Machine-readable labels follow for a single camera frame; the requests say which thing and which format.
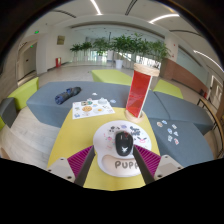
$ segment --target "floor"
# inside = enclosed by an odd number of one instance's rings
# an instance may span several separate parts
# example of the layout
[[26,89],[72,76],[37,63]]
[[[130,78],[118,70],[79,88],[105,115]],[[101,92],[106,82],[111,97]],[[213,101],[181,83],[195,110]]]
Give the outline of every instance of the floor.
[[[93,81],[91,75],[91,70],[93,69],[116,68],[106,61],[67,63],[40,75],[39,87],[41,88],[46,83],[52,81]],[[133,76],[133,69],[122,68],[120,71],[131,77]],[[159,78],[152,80],[151,89],[154,88],[158,80]],[[181,89],[185,100],[197,104],[200,97],[199,94],[175,81],[168,82]],[[12,160],[46,169],[48,158],[59,130],[59,128],[39,122],[29,108],[25,107],[19,112],[11,129],[5,125],[0,131],[0,148],[5,149]],[[205,139],[210,145],[214,156],[217,155],[217,148],[220,146],[217,136],[217,130],[210,131],[205,135]]]

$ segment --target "yellow bench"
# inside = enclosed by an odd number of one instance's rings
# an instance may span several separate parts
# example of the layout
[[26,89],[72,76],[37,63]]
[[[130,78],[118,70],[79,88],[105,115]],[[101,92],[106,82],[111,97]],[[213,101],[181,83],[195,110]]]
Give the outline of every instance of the yellow bench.
[[2,130],[2,128],[5,126],[4,121],[2,120],[2,118],[0,117],[0,131]]
[[161,92],[183,99],[183,95],[178,87],[163,80],[158,81],[153,92]]
[[38,88],[39,78],[37,77],[18,87],[8,96],[8,98],[14,97],[16,109],[21,110],[27,106],[26,101],[38,90]]

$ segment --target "table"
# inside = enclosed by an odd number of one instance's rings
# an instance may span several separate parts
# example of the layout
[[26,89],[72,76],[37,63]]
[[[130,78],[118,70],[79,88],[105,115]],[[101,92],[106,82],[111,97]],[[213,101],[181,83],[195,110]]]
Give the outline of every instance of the table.
[[[48,161],[48,167],[51,166],[60,157],[69,158],[75,153],[93,145],[93,136],[103,124],[114,120],[127,120],[125,109],[113,107],[115,113],[110,115],[101,115],[73,120],[72,109],[68,113],[61,130],[57,136]],[[150,136],[152,152],[160,155],[159,148],[154,136],[153,130],[147,116],[138,126],[143,128]],[[97,154],[93,159],[92,165],[84,184],[84,188],[100,190],[124,190],[140,188],[145,185],[141,174],[133,177],[114,177],[104,173],[98,166]]]

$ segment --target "black mouse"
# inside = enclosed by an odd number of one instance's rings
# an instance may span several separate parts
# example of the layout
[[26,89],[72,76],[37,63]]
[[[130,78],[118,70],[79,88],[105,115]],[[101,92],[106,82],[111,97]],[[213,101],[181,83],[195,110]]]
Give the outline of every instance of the black mouse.
[[118,132],[115,136],[115,147],[118,155],[127,156],[133,148],[133,137],[128,132]]

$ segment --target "cushion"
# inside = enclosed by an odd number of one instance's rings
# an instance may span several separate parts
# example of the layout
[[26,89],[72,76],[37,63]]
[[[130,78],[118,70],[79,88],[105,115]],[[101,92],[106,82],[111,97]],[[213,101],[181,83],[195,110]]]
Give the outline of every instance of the cushion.
[[[69,98],[61,105],[57,105],[55,96],[70,87],[81,87],[82,90],[78,95]],[[111,103],[112,107],[125,108],[129,91],[130,86],[111,83],[87,81],[49,82],[29,98],[27,106],[40,122],[61,127],[72,108],[73,102],[85,101],[88,98],[98,100],[103,97],[108,101],[116,101]],[[148,93],[143,111],[148,117],[169,119],[163,105],[152,91]]]
[[5,126],[4,121],[2,120],[2,118],[0,117],[0,131],[2,130],[2,128]]
[[92,70],[94,82],[106,82],[131,86],[132,77],[116,69]]
[[[149,119],[161,156],[169,155],[184,167],[214,159],[207,141],[194,124],[172,120],[163,124],[161,121]],[[161,122],[163,126],[159,127],[157,122]],[[168,141],[168,135],[172,137],[171,142]],[[178,139],[179,144],[175,144],[174,138]]]
[[183,95],[180,91],[180,89],[164,80],[159,80],[156,84],[156,86],[153,89],[154,92],[161,92],[166,93],[171,96],[178,97],[180,99],[183,99]]
[[174,96],[160,92],[154,93],[163,104],[171,120],[191,122],[203,135],[213,128],[213,122],[205,109]]
[[26,107],[26,101],[32,96],[39,87],[39,78],[34,78],[13,91],[8,98],[14,97],[16,109],[21,110]]

